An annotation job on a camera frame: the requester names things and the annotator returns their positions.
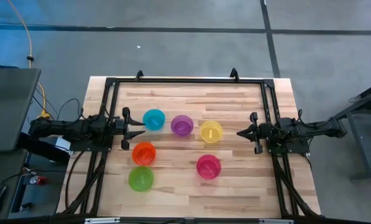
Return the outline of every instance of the gray floor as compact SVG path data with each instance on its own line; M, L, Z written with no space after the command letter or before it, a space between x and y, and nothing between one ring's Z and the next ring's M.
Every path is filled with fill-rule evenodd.
M13 1L29 24L264 28L259 0L32 0ZM274 29L371 30L371 0L267 0ZM17 17L0 0L0 22ZM83 101L91 75L273 77L265 34L32 31L34 67L42 69L47 97L59 108ZM371 36L274 35L281 77L290 78L305 121L324 120L371 86ZM23 30L0 30L0 64L27 67ZM30 119L40 113L34 103ZM77 117L76 105L62 118ZM322 214L371 221L371 181L352 184L363 172L351 134L315 138L311 160Z

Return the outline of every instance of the wood grain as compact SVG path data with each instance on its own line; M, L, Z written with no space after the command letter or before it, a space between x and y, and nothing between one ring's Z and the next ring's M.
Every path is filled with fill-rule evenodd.
M105 78L90 78L83 104L85 116L98 112ZM296 117L290 80L275 79L275 86L281 116ZM280 216L270 155L265 148L264 153L255 155L255 145L235 134L250 125L248 117L252 111L258 112L258 122L265 121L258 85L121 83L115 114L121 115L124 106L130 108L136 121L142 121L143 114L151 108L163 110L166 115L162 130L147 131L131 141L131 149L143 141L155 145L156 160L151 165L154 183L147 192L135 192L130 188L128 176L136 164L131 159L131 150L120 149L121 137L115 137L113 150L108 155L99 216ZM186 114L194 122L194 130L188 138L178 138L171 133L170 122L180 114ZM216 144L204 143L199 135L200 125L208 120L215 120L223 127L223 139ZM222 171L214 180L202 179L197 174L195 164L204 154L215 155L222 163ZM75 155L71 157L68 169L74 158ZM85 183L89 158L90 153L84 153L75 166L69 186L70 201ZM291 154L289 160L296 188L310 207L319 213L309 164L299 155ZM65 207L64 189L65 186L58 211ZM285 196L290 210L287 190Z

